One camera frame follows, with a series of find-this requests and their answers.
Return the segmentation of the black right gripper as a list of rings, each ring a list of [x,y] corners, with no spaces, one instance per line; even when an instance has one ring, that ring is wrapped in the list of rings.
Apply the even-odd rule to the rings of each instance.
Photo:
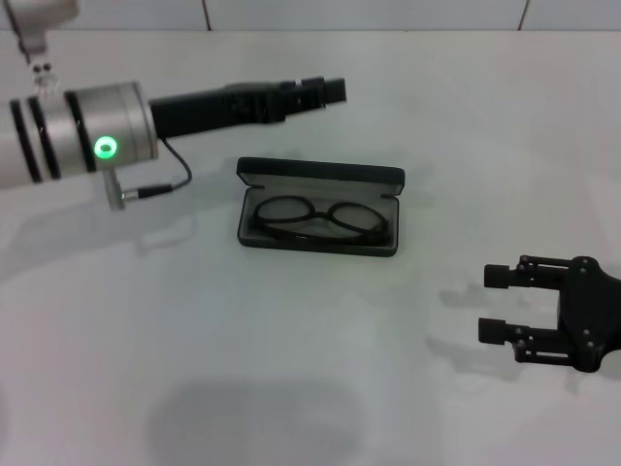
[[[620,349],[620,280],[606,273],[593,257],[572,260],[521,255],[517,265],[487,264],[484,286],[560,290],[559,329],[513,325],[480,318],[482,344],[509,343],[518,363],[571,365],[597,372],[604,357]]]

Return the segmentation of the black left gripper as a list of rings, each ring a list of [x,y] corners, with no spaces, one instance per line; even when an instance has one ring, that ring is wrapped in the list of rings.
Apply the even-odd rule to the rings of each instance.
[[[151,99],[148,105],[156,135],[164,140],[239,125],[281,122],[284,116],[345,101],[344,79],[316,77],[287,83],[234,83]]]

